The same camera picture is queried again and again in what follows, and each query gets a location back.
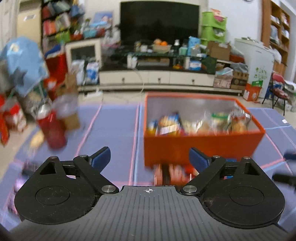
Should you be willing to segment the standing air conditioner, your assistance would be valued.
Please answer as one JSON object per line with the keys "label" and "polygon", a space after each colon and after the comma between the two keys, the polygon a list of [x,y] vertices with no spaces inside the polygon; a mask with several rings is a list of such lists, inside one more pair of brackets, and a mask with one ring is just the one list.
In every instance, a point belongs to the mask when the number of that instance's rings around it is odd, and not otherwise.
{"label": "standing air conditioner", "polygon": [[16,24],[17,37],[27,37],[41,46],[41,2],[20,3]]}

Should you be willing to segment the orange storage box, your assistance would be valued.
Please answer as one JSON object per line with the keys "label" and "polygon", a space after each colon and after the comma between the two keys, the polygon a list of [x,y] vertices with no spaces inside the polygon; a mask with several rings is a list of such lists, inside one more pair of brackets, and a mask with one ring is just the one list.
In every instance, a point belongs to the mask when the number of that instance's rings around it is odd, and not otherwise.
{"label": "orange storage box", "polygon": [[189,150],[197,148],[208,156],[219,155],[229,159],[251,156],[265,130],[259,121],[252,117],[246,132],[197,133],[192,135],[156,135],[149,131],[152,121],[178,112],[183,121],[200,120],[204,113],[228,113],[240,109],[250,113],[234,97],[189,93],[147,93],[144,106],[144,164],[189,164]]}

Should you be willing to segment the white small refrigerator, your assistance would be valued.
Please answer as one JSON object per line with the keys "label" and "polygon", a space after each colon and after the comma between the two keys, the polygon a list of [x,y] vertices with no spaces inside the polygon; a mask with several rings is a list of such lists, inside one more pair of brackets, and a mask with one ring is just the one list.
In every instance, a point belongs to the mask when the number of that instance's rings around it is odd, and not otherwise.
{"label": "white small refrigerator", "polygon": [[257,80],[263,81],[258,99],[264,98],[274,65],[274,56],[271,49],[264,46],[263,42],[244,38],[236,38],[234,46],[243,54],[245,64],[248,67],[249,77],[247,83]]}

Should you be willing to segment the white TV cabinet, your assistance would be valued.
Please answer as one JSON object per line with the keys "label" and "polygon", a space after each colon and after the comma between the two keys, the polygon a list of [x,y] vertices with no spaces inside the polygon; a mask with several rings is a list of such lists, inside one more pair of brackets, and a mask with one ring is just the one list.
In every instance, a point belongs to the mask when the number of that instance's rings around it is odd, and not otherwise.
{"label": "white TV cabinet", "polygon": [[85,84],[79,91],[189,91],[241,95],[242,90],[214,87],[214,75],[185,71],[119,70],[99,73],[97,85]]}

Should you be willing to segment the black television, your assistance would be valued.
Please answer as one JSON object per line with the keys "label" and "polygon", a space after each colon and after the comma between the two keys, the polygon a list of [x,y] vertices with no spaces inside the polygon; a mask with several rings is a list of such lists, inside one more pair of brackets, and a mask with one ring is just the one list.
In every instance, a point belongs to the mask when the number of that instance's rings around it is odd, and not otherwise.
{"label": "black television", "polygon": [[173,1],[123,1],[120,3],[120,34],[123,45],[136,41],[151,44],[160,39],[181,43],[199,32],[200,6]]}

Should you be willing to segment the white framed cabinet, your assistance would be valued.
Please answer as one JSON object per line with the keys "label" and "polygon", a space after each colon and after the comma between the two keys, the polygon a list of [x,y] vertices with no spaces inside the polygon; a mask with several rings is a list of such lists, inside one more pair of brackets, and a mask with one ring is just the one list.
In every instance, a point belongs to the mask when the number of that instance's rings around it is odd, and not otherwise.
{"label": "white framed cabinet", "polygon": [[87,62],[101,61],[101,40],[100,38],[85,39],[69,42],[65,45],[66,61],[68,70],[71,70],[74,60],[85,60]]}

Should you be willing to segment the red soda can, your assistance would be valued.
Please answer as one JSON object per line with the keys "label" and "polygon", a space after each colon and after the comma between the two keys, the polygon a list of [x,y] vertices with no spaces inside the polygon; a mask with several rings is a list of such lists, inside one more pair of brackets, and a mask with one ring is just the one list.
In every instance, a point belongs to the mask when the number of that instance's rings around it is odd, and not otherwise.
{"label": "red soda can", "polygon": [[39,108],[36,120],[51,149],[57,150],[65,147],[67,144],[65,130],[50,104],[43,104]]}

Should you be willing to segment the wooden bookshelf right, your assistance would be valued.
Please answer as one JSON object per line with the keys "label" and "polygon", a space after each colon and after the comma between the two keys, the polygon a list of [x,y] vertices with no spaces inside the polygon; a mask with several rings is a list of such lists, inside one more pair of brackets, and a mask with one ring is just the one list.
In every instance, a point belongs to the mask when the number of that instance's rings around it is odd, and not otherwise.
{"label": "wooden bookshelf right", "polygon": [[262,0],[261,41],[264,46],[278,51],[273,70],[285,74],[290,47],[290,15],[271,0]]}

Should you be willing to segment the fruit bowl with oranges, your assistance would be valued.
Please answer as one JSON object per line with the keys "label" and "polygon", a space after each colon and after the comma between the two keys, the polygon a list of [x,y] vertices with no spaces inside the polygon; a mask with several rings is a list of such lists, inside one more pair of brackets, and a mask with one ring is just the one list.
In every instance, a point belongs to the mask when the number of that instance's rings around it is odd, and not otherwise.
{"label": "fruit bowl with oranges", "polygon": [[152,45],[152,50],[156,53],[168,53],[171,50],[171,45],[166,41],[155,39]]}

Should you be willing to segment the clear plastic jar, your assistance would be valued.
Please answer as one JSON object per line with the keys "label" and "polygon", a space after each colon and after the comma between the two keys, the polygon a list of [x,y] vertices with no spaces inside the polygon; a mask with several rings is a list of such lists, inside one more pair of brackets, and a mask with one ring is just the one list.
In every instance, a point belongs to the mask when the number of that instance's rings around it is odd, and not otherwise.
{"label": "clear plastic jar", "polygon": [[75,94],[64,94],[53,101],[53,109],[57,118],[62,121],[67,131],[80,128],[78,116],[78,96]]}

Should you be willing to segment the orange gift bag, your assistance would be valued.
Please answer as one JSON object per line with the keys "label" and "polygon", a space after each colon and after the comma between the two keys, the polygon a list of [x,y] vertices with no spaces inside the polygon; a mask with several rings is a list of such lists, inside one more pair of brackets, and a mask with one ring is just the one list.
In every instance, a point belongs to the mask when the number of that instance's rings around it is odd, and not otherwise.
{"label": "orange gift bag", "polygon": [[246,101],[257,101],[260,91],[262,89],[263,81],[257,80],[252,83],[247,83],[243,93],[243,98]]}

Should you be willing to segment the green stacked storage bins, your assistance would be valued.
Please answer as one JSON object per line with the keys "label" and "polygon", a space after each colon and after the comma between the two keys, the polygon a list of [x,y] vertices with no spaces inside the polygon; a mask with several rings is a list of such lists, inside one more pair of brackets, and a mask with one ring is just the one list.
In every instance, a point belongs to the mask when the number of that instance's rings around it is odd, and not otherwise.
{"label": "green stacked storage bins", "polygon": [[226,38],[227,17],[217,9],[204,11],[201,23],[201,44],[207,45],[208,42],[224,43]]}

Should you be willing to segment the red folding chair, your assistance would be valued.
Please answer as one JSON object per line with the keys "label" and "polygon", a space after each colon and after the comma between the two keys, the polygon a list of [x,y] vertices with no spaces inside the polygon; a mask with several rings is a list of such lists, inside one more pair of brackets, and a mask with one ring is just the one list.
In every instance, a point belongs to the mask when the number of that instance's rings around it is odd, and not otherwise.
{"label": "red folding chair", "polygon": [[282,75],[273,72],[269,81],[269,85],[262,101],[262,104],[271,96],[272,109],[279,100],[283,101],[283,115],[285,115],[286,103],[289,100],[288,94],[285,92],[285,80]]}

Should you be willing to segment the blue plaid tablecloth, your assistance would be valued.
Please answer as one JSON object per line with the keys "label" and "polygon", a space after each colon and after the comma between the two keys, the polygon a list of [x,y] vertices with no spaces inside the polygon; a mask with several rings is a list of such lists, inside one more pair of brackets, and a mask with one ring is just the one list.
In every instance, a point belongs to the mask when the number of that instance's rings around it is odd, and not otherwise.
{"label": "blue plaid tablecloth", "polygon": [[[276,172],[294,174],[295,162],[285,161],[287,150],[295,150],[295,114],[281,115],[271,108],[251,108],[266,134],[253,153],[253,159],[271,176]],[[152,172],[144,167],[143,128],[144,107],[132,105],[84,105],[79,110],[81,128],[68,137],[67,146],[57,151],[61,160],[70,160],[77,154],[90,155],[108,146],[111,161],[103,175],[118,187],[152,183]],[[23,133],[13,133],[5,147],[1,147],[1,224],[8,230],[20,219],[9,211],[16,183],[23,183],[22,170],[26,163],[35,168],[54,151],[46,144],[33,150],[30,141],[37,132],[33,123]]]}

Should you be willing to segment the large cardboard box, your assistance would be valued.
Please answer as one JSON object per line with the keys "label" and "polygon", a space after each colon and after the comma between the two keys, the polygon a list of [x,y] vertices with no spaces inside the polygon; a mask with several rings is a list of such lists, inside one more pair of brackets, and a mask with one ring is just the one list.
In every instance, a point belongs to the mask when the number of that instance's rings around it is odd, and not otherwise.
{"label": "large cardboard box", "polygon": [[231,46],[230,44],[209,41],[207,44],[207,55],[218,60],[229,61]]}

